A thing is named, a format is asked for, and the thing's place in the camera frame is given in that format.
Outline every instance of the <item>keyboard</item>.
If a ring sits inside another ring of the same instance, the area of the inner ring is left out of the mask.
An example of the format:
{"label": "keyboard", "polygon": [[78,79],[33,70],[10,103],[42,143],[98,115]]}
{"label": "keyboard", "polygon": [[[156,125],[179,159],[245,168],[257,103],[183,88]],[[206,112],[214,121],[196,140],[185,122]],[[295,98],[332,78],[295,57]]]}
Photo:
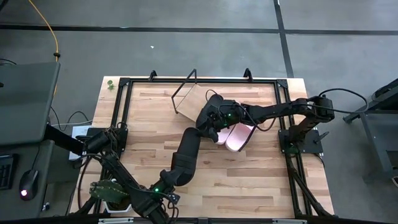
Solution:
{"label": "keyboard", "polygon": [[0,190],[11,189],[16,162],[17,154],[0,155]]}

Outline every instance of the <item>desk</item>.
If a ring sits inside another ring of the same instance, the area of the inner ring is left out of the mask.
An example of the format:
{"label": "desk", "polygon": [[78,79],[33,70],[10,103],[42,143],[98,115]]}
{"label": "desk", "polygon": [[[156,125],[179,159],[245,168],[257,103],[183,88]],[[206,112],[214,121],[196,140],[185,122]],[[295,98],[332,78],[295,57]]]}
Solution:
{"label": "desk", "polygon": [[[94,127],[108,127],[111,123],[115,90],[109,90],[107,82],[117,86],[120,77],[104,77],[94,115]],[[287,79],[292,100],[307,97],[303,79]],[[159,179],[162,169],[169,169],[172,153],[180,144],[182,133],[195,123],[182,114],[175,114],[170,97],[179,83],[135,83],[132,88],[127,119],[129,136],[121,161],[126,169],[146,185]],[[274,87],[268,84],[201,83],[226,99],[240,103],[267,106],[276,104]],[[187,83],[175,97],[176,104],[192,87]],[[296,123],[303,120],[295,116]],[[266,121],[261,127],[270,125]],[[230,152],[209,139],[202,139],[197,171],[193,180],[177,187],[181,196],[178,203],[180,217],[220,218],[292,218],[292,199],[285,157],[280,153],[277,132],[279,123],[266,132],[256,131],[241,152]],[[307,184],[324,208],[333,213],[325,171],[312,154],[303,155]],[[81,195],[89,198],[90,182],[100,177],[101,166],[93,161],[83,178]],[[302,193],[298,190],[300,208],[304,211]],[[71,212],[77,210],[76,196]]]}

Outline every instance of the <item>yellow cable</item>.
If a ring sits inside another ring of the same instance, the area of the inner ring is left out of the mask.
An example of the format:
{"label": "yellow cable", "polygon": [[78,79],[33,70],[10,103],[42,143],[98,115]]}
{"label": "yellow cable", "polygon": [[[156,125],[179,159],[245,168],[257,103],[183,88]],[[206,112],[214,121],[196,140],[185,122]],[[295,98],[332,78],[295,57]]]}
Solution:
{"label": "yellow cable", "polygon": [[[43,15],[40,13],[40,11],[36,8],[35,4],[33,4],[33,2],[32,2],[31,0],[29,0],[29,2],[30,2],[30,4],[33,6],[33,8],[36,9],[36,12],[39,13],[40,17],[44,20],[44,22],[45,22],[45,23],[47,24],[47,26],[49,27],[49,29],[50,29],[50,31],[51,31],[51,34],[52,34],[52,36],[54,37],[54,40],[55,40],[55,53],[56,53],[56,54],[59,54],[59,52],[58,52],[58,40],[57,40],[57,37],[56,37],[55,34],[54,34],[54,31],[51,29],[50,24],[48,24],[47,20],[45,20],[44,16],[43,16]],[[55,56],[55,61],[58,62],[58,56]]]}

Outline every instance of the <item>computer mouse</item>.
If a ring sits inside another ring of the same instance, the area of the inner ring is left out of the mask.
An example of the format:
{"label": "computer mouse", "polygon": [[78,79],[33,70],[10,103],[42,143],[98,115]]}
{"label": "computer mouse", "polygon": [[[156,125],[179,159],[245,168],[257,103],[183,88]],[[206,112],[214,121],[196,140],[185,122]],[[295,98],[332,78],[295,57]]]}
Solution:
{"label": "computer mouse", "polygon": [[22,200],[32,200],[37,193],[37,179],[39,172],[37,170],[28,170],[24,172],[19,181],[19,196]]}

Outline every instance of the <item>gray floor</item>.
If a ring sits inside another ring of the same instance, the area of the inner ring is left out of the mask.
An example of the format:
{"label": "gray floor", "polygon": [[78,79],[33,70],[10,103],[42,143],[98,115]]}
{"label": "gray floor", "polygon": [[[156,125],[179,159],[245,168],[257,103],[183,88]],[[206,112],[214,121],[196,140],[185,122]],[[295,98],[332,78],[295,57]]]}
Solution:
{"label": "gray floor", "polygon": [[[51,24],[121,27],[215,27],[277,29],[272,0],[52,0],[35,1]],[[286,29],[397,30],[394,0],[280,0]],[[0,23],[42,24],[25,0],[12,0]],[[175,32],[56,32],[61,72],[53,107],[66,121],[76,110],[90,118],[105,75],[198,75],[286,77],[278,34]],[[397,78],[398,36],[288,35],[295,77],[308,95],[343,87],[369,96]],[[17,63],[53,61],[50,32],[0,30],[0,58]],[[331,93],[336,108],[355,110],[359,99]],[[320,131],[333,206],[345,218],[396,223],[398,189],[391,182],[366,185],[371,159],[359,122],[342,115]],[[83,121],[76,117],[73,121]]]}

